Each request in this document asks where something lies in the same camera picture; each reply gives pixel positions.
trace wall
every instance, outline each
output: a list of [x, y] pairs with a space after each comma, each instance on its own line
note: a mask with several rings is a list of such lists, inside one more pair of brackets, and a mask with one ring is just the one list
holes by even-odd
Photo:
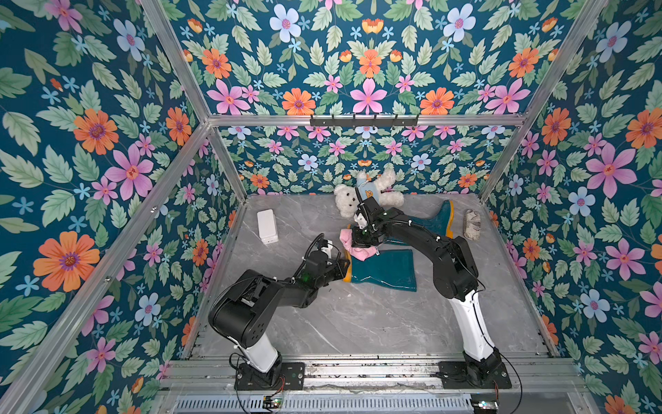
[[[70, 19], [55, 19], [60, 12], [54, 5], [68, 10]], [[125, 44], [127, 33], [134, 35], [133, 49]], [[4, 393], [188, 139], [186, 125], [193, 129], [197, 122], [133, 0], [3, 2], [0, 47]], [[179, 136], [171, 132], [177, 121], [183, 124]], [[94, 141], [90, 134], [101, 139]], [[135, 155], [149, 140], [147, 151]], [[180, 184], [190, 183], [196, 200], [189, 203], [183, 190], [173, 191], [165, 215], [151, 225], [130, 260], [135, 270], [127, 264], [121, 281], [113, 282], [94, 323], [35, 401], [36, 412], [93, 413], [102, 404], [100, 413], [140, 412], [132, 406], [147, 411], [153, 379], [165, 361], [177, 358], [205, 286], [209, 265], [192, 261], [191, 243], [205, 238], [212, 264], [214, 247], [232, 216], [234, 198], [209, 147], [199, 154]], [[126, 185], [126, 157], [133, 165], [135, 158], [141, 160], [134, 186]], [[208, 191], [211, 174], [218, 178], [218, 195]], [[144, 260], [148, 242], [164, 249], [161, 263], [153, 267]], [[63, 270], [62, 259], [71, 268]], [[160, 319], [150, 327], [135, 321], [144, 295], [156, 295], [162, 306]], [[102, 338], [107, 344], [115, 340], [115, 355], [106, 353], [105, 368], [97, 365], [87, 374], [90, 351]]]
[[558, 350], [610, 414], [662, 406], [660, 6], [611, 0], [491, 199]]

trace white device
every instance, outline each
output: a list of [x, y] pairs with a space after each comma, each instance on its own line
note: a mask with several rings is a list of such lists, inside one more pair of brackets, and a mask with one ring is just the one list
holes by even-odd
[[278, 241], [276, 217], [273, 215], [273, 210], [258, 211], [258, 231], [260, 233], [260, 239], [264, 244]]

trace pink towel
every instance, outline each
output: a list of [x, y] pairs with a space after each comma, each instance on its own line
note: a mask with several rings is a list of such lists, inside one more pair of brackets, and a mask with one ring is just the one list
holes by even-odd
[[377, 248], [374, 246], [369, 248], [352, 247], [351, 229], [342, 229], [340, 231], [340, 242], [342, 243], [345, 250], [347, 250], [352, 256], [356, 257], [358, 260], [361, 260], [362, 262], [365, 259], [369, 258], [370, 256], [374, 256], [377, 254]]

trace marble floor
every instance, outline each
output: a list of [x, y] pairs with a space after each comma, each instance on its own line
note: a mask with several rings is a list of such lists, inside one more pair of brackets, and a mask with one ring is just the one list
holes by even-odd
[[[480, 301], [496, 346], [502, 352], [547, 352], [526, 298], [510, 273], [510, 258], [499, 246], [498, 232], [475, 195], [406, 195], [401, 209], [412, 216], [431, 217], [448, 198], [455, 204], [451, 228], [455, 236], [462, 235], [467, 209], [481, 214], [481, 237], [469, 245], [487, 289]], [[279, 237], [278, 242], [267, 246], [258, 236], [256, 216], [265, 209], [274, 210]], [[340, 216], [333, 195], [251, 197], [222, 288], [248, 268], [279, 279], [292, 276], [317, 234], [324, 233], [340, 245], [340, 229], [349, 222]], [[336, 281], [320, 289], [306, 309], [278, 308], [267, 334], [283, 354], [461, 352], [462, 338], [451, 305], [432, 283], [432, 263], [414, 251], [414, 267], [416, 292]], [[231, 352], [230, 341], [201, 327], [194, 358]]]

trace white teddy bear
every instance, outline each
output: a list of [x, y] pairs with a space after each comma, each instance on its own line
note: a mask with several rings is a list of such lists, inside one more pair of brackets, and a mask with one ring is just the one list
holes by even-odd
[[[361, 171], [356, 176], [356, 186], [363, 199], [373, 197], [380, 205], [392, 205], [400, 207], [404, 203], [404, 197], [399, 191], [388, 191], [382, 193], [388, 187], [395, 183], [395, 170], [389, 168], [384, 173], [372, 181], [367, 180], [365, 171]], [[338, 184], [334, 190], [336, 195], [336, 206], [340, 210], [340, 215], [349, 219], [354, 217], [359, 201], [356, 199], [354, 187], [348, 187], [344, 184]]]

